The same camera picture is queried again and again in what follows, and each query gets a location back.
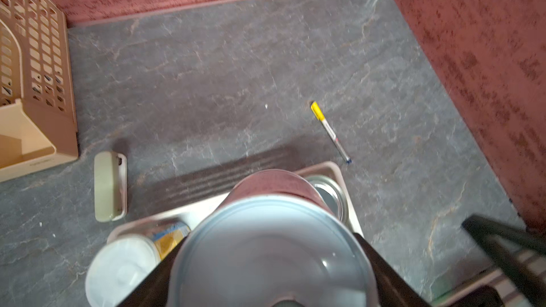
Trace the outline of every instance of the beige plastic tray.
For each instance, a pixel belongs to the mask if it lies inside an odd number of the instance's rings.
[[[78,158],[65,15],[0,0],[0,182]]]
[[[353,202],[347,192],[345,181],[341,175],[341,170],[335,163],[331,161],[322,162],[310,167],[300,169],[295,174],[301,177],[309,177],[311,175],[322,174],[336,181],[341,187],[348,206],[347,227],[352,231],[362,235],[362,228],[358,221],[357,214],[354,210]],[[229,192],[220,194],[214,197],[206,198],[195,203],[181,206],[176,209],[161,212],[159,214],[142,218],[133,222],[122,224],[112,230],[106,243],[110,243],[115,239],[127,234],[139,234],[149,237],[151,231],[159,227],[169,225],[175,222],[183,222],[191,230],[195,229],[201,221],[212,214],[214,210],[228,196]]]

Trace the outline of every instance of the plastic container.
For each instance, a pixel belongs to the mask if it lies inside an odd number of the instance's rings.
[[[87,301],[92,307],[117,306],[160,261],[154,243],[142,235],[125,235],[106,244],[87,271]]]
[[[0,0],[0,182],[78,158],[65,15]]]
[[[216,210],[188,235],[167,307],[377,306],[371,264],[351,232],[301,197],[265,194]]]

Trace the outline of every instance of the gray marble floor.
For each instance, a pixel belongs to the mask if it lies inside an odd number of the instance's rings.
[[[257,169],[342,160],[365,237],[427,299],[488,266],[471,213],[522,225],[392,0],[245,0],[69,31],[81,157],[0,184],[6,306],[84,306],[127,221]],[[128,157],[121,221],[93,212],[93,157]]]

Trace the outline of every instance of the white container lid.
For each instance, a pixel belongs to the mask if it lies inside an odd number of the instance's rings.
[[[160,262],[154,243],[142,235],[125,235],[106,244],[89,266],[85,295],[92,307],[114,307]]]

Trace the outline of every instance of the beige plastic crate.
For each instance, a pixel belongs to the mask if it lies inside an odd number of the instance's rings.
[[[0,182],[78,158],[66,18],[0,0]]]

